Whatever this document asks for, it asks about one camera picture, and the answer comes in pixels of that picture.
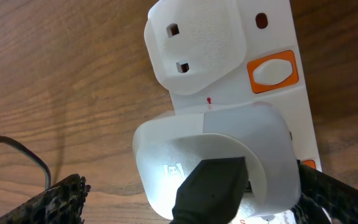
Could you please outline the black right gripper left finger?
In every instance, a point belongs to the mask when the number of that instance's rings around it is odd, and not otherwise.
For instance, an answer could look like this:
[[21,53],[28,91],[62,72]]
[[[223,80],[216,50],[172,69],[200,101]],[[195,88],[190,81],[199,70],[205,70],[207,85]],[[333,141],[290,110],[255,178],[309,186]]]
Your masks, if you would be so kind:
[[0,217],[0,224],[83,224],[91,186],[72,174]]

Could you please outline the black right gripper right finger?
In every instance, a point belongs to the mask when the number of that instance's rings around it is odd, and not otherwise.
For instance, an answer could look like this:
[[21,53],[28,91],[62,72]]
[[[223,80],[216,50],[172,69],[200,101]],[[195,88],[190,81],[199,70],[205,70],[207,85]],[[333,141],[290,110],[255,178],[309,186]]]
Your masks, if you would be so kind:
[[298,163],[301,197],[290,209],[297,223],[358,224],[358,190],[302,163]]

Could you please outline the white power strip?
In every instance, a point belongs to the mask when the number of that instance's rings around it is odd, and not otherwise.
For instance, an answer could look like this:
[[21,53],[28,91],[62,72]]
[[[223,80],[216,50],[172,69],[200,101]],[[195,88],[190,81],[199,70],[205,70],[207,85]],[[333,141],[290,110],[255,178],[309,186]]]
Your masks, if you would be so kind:
[[144,39],[173,109],[132,148],[151,207],[172,219],[179,186],[205,159],[243,157],[235,223],[293,223],[297,162],[321,168],[288,0],[164,0]]

